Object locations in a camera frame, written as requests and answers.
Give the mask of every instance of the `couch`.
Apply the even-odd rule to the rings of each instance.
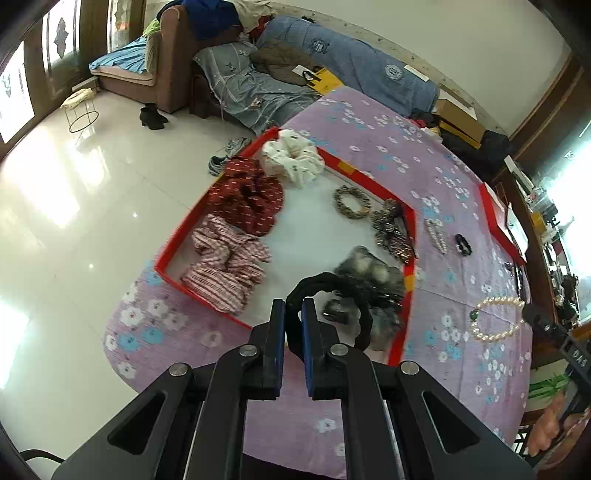
[[[97,75],[102,89],[118,93],[141,103],[155,102],[158,108],[172,113],[189,102],[191,64],[202,48],[238,39],[240,25],[230,27],[215,38],[197,41],[189,27],[182,5],[170,7],[160,19],[162,40],[156,74],[136,74],[119,67],[100,67]]]

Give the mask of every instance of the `blue bedding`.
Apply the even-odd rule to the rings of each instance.
[[[253,51],[252,44],[233,42],[204,48],[194,59],[224,111],[260,135],[269,127],[283,125],[320,95],[310,87],[257,72],[249,59]]]
[[[130,72],[143,73],[146,71],[145,56],[146,39],[140,37],[125,47],[118,48],[89,63],[88,68],[94,70],[100,66],[119,67]]]
[[[279,16],[271,20],[256,42],[281,40],[299,48],[327,67],[346,86],[377,100],[400,115],[413,108],[430,112],[437,100],[437,85],[422,81],[404,69],[405,63],[361,40],[299,18]]]

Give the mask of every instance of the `white wall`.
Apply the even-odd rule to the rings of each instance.
[[[507,133],[540,100],[570,49],[528,0],[283,0],[367,28],[474,97]]]

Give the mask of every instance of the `purple floral tablecloth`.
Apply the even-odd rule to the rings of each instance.
[[[417,212],[418,267],[404,358],[422,365],[492,431],[511,444],[527,399],[532,335],[529,327],[484,344],[468,333],[469,312],[488,296],[512,296],[509,256],[489,233],[480,180],[449,150],[408,120],[356,90],[341,87],[290,120],[317,146],[369,173]],[[446,233],[443,255],[424,220]],[[462,257],[453,237],[473,253]],[[150,264],[126,292],[105,333],[105,354],[136,391],[169,365],[216,361],[248,340],[249,330],[164,283]],[[500,333],[517,321],[515,309],[489,307],[479,324]],[[289,468],[345,478],[338,401],[312,402],[303,367],[286,351],[281,397],[250,402],[245,453]]]

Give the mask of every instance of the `black metal bracket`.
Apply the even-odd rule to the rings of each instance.
[[[309,395],[341,401],[347,476],[527,480],[532,469],[414,362],[372,362],[319,322],[301,331]],[[215,364],[174,364],[62,463],[54,480],[238,480],[248,400],[281,389],[285,303]]]

